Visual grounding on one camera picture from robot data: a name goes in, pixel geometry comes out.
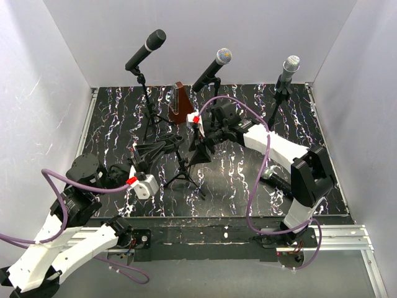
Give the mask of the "tall black tripod stand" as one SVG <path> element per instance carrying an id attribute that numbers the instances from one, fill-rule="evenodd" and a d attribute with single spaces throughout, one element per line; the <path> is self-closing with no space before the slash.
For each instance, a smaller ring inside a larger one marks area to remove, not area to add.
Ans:
<path id="1" fill-rule="evenodd" d="M 146 88 L 146 78 L 144 74 L 140 71 L 139 67 L 136 66 L 130 72 L 136 76 L 137 83 L 141 85 L 143 88 L 143 95 L 145 98 L 145 104 L 146 104 L 146 112 L 145 112 L 145 117 L 147 119 L 146 122 L 146 127 L 145 127 L 145 134 L 143 137 L 143 141 L 145 142 L 147 139 L 148 135 L 148 130 L 150 127 L 155 127 L 161 122 L 166 122 L 170 125 L 174 125 L 170 120 L 167 120 L 160 114 L 158 114 L 158 111 L 154 108 L 154 104 L 150 101 L 149 96 L 148 96 L 148 91 Z"/>

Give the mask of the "matte black microphone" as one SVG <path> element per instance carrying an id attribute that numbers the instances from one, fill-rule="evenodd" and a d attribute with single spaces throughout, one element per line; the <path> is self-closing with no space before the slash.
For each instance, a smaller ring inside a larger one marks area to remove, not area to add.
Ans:
<path id="1" fill-rule="evenodd" d="M 155 30 L 148 36 L 143 46 L 127 61 L 125 69 L 127 71 L 134 70 L 148 55 L 159 49 L 165 41 L 165 31 L 161 29 Z"/>

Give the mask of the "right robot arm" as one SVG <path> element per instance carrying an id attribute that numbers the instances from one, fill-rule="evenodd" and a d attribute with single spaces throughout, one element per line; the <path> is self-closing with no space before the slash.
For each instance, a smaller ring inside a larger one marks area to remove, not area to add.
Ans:
<path id="1" fill-rule="evenodd" d="M 257 114 L 242 118 L 234 111 L 235 104 L 230 101 L 212 107 L 216 119 L 210 128 L 202 119 L 202 113 L 195 111 L 185 117 L 185 121 L 195 129 L 191 161 L 209 163 L 208 152 L 226 140 L 252 149 L 264 156 L 263 163 L 273 160 L 290 173 L 292 204 L 287 215 L 275 232 L 281 241 L 290 247 L 298 245 L 303 239 L 303 231 L 309 225 L 321 199 L 336 185 L 336 177 L 326 149 L 322 146 L 308 148 L 293 143 L 275 132 Z"/>

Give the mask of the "black glitter microphone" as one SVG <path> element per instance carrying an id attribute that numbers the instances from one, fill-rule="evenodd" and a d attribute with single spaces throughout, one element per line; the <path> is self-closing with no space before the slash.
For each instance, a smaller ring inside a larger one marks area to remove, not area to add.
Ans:
<path id="1" fill-rule="evenodd" d="M 290 183 L 281 178 L 274 170 L 270 168 L 266 169 L 262 173 L 260 180 L 266 183 L 268 186 L 282 191 L 284 196 L 287 196 L 289 199 L 293 199 Z"/>

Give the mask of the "small black tripod stand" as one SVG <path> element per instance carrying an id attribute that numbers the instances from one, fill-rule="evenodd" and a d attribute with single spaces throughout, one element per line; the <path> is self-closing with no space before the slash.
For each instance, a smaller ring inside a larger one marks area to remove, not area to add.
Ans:
<path id="1" fill-rule="evenodd" d="M 169 181 L 167 181 L 164 184 L 164 188 L 168 188 L 175 180 L 186 181 L 189 184 L 194 185 L 195 189 L 198 190 L 198 193 L 201 195 L 202 199 L 205 200 L 206 194 L 201 190 L 200 186 L 192 179 L 192 177 L 190 175 L 190 172 L 189 172 L 190 166 L 188 165 L 189 159 L 182 158 L 178 149 L 175 151 L 175 154 L 176 154 L 176 158 L 177 158 L 177 163 L 179 165 L 178 172 L 173 178 L 171 178 Z"/>

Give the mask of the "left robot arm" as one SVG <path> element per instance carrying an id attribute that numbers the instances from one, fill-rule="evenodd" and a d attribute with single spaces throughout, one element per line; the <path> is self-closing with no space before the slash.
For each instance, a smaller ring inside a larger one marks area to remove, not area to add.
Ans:
<path id="1" fill-rule="evenodd" d="M 154 143 L 132 145 L 127 162 L 105 166 L 92 153 L 79 155 L 65 176 L 43 169 L 57 199 L 33 240 L 2 236 L 1 240 L 25 248 L 11 266 L 1 269 L 1 285 L 13 287 L 11 297 L 53 297 L 66 278 L 109 248 L 131 253 L 150 246 L 150 230 L 135 230 L 120 215 L 105 221 L 94 233 L 70 248 L 66 244 L 102 207 L 98 197 L 133 189 L 137 198 L 149 199 L 159 186 L 150 174 L 152 164 L 175 153 L 184 138 L 168 133 Z"/>

